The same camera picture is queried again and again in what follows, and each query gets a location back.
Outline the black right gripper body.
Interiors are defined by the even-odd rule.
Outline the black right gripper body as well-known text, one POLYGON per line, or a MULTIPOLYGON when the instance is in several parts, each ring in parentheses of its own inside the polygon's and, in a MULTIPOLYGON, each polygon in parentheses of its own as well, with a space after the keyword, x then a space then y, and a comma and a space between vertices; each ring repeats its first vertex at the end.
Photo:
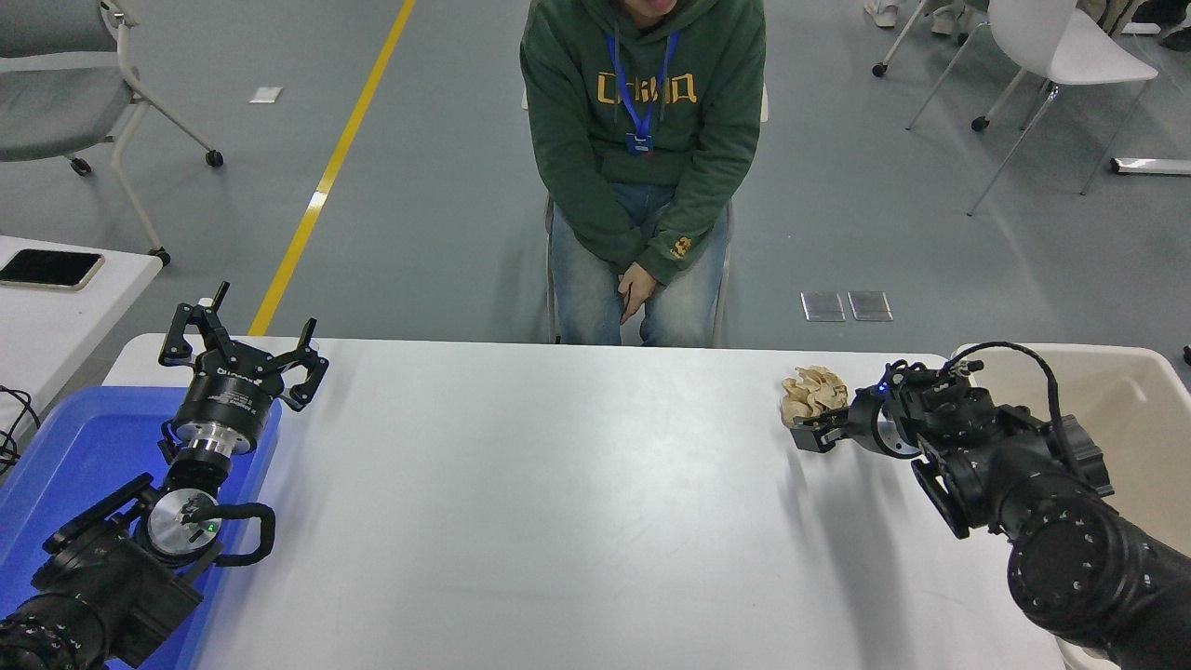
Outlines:
POLYGON ((872 453, 896 458, 896 438, 888 444, 883 433, 881 421, 886 400, 881 392, 858 389, 852 396, 844 428, 852 442, 872 453))

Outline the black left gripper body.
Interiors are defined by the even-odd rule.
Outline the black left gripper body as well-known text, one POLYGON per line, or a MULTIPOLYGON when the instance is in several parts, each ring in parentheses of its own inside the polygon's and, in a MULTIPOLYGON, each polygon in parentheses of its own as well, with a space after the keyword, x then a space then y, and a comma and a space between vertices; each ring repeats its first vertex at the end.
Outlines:
POLYGON ((272 405, 283 390, 280 372, 256 376, 229 369, 220 361, 193 361, 193 377, 173 419, 174 436, 195 436, 200 425, 219 424, 238 436, 261 436, 272 405))

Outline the person's left hand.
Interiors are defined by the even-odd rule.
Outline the person's left hand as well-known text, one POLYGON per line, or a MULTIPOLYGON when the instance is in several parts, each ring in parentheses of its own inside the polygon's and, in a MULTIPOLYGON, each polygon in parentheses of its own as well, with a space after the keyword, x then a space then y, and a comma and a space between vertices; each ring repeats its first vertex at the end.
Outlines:
POLYGON ((621 324, 624 326, 630 318, 635 317, 647 300, 650 300, 660 284, 654 275, 648 273, 640 263, 631 263, 618 280, 617 292, 622 300, 621 324))

